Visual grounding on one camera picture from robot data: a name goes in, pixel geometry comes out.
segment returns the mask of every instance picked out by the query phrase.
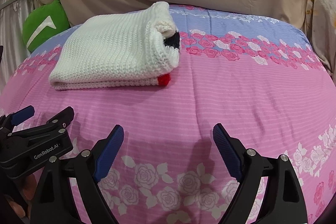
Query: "knit fabric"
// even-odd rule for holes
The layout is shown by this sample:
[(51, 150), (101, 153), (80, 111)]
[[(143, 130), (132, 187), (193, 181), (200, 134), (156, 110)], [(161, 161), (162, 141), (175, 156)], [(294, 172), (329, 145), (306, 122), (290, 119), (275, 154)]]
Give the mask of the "knit fabric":
[(57, 90), (167, 85), (178, 64), (176, 25), (168, 3), (157, 2), (88, 19), (64, 44), (49, 82)]

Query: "pink bedsheet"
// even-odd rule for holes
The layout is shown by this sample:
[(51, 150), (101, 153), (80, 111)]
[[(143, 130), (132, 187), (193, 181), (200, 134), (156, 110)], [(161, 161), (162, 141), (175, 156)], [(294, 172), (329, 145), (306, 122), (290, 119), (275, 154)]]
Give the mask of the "pink bedsheet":
[[(309, 223), (313, 223), (336, 192), (336, 88), (332, 80), (313, 56), (315, 64), (308, 70), (300, 60), (295, 63), (294, 59), (293, 66), (287, 58), (285, 65), (280, 57), (276, 62), (267, 53), (255, 59), (249, 49), (258, 54), (258, 48), (253, 50), (249, 43), (254, 39), (260, 47), (265, 37), (243, 33), (240, 40), (245, 45), (231, 37), (234, 32), (223, 30), (223, 44), (226, 37), (241, 47), (224, 48), (219, 42), (215, 44), (221, 50), (210, 47), (220, 40), (219, 35), (195, 32), (188, 21), (193, 10), (198, 9), (172, 6), (172, 15), (183, 17), (186, 24), (178, 25), (183, 45), (180, 65), (166, 88), (55, 91), (48, 83), (61, 49), (55, 47), (43, 53), (46, 62), (39, 63), (43, 60), (39, 54), (19, 68), (0, 96), (2, 112), (31, 104), (36, 115), (22, 127), (32, 127), (73, 107), (75, 119), (68, 129), (74, 149), (68, 156), (90, 149), (120, 124), (125, 141), (100, 189), (121, 224), (218, 223), (238, 186), (212, 140), (212, 128), (219, 122), (232, 137), (263, 156), (289, 156), (302, 185)], [(213, 20), (227, 19), (221, 16)], [(249, 24), (232, 20), (236, 27), (229, 28), (235, 32), (238, 25)], [(284, 28), (285, 23), (279, 24), (278, 28)], [(297, 37), (294, 41), (306, 43)], [(278, 41), (274, 44), (281, 47)], [(289, 48), (287, 41), (282, 51), (287, 57)], [(29, 71), (32, 61), (38, 65)], [(71, 182), (82, 221), (89, 223), (76, 182)], [(262, 179), (248, 222), (257, 216), (265, 183)]]

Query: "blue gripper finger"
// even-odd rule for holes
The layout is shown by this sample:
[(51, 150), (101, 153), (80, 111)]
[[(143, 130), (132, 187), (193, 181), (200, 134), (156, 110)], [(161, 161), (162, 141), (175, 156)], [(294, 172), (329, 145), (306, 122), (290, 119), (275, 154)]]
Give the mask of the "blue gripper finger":
[(212, 131), (213, 140), (219, 150), (220, 155), (226, 165), (231, 177), (239, 182), (243, 176), (241, 159), (228, 140), (228, 134), (223, 132), (219, 125), (215, 125)]
[(27, 106), (24, 109), (19, 110), (12, 116), (11, 123), (13, 126), (18, 126), (29, 118), (33, 117), (35, 114), (35, 109), (33, 106)]
[(96, 183), (107, 176), (124, 141), (124, 129), (121, 126), (116, 126), (111, 133), (112, 136), (107, 139), (105, 147), (96, 160), (96, 170), (93, 174)]

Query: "bed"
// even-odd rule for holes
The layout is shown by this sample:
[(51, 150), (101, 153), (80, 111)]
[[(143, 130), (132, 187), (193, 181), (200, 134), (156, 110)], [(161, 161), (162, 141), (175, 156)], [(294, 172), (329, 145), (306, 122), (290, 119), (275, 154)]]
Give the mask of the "bed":
[[(48, 76), (77, 25), (18, 67), (0, 96), (0, 114), (33, 105), (35, 116), (20, 130), (73, 107), (74, 149), (65, 157), (120, 124), (125, 141), (100, 189), (117, 220), (130, 224), (218, 223), (238, 186), (211, 137), (220, 122), (261, 155), (289, 156), (314, 223), (336, 192), (336, 97), (330, 96), (336, 87), (306, 36), (263, 16), (190, 5), (171, 5), (170, 14), (181, 49), (167, 87), (54, 90)], [(88, 223), (76, 181), (71, 184)], [(262, 179), (248, 223), (265, 186)]]

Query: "finger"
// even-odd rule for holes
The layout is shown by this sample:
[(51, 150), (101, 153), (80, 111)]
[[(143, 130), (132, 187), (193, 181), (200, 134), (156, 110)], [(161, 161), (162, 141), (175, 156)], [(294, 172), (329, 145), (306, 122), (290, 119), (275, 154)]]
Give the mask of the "finger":
[(9, 205), (12, 207), (13, 211), (16, 213), (16, 215), (19, 217), (19, 218), (24, 218), (26, 216), (26, 213), (25, 213), (25, 210), (23, 210), (23, 208), (15, 203), (12, 198), (10, 197), (6, 197)]
[(25, 178), (25, 181), (22, 187), (22, 192), (25, 195), (26, 199), (28, 200), (33, 199), (36, 187), (37, 187), (37, 183), (36, 183), (35, 176), (33, 174)]

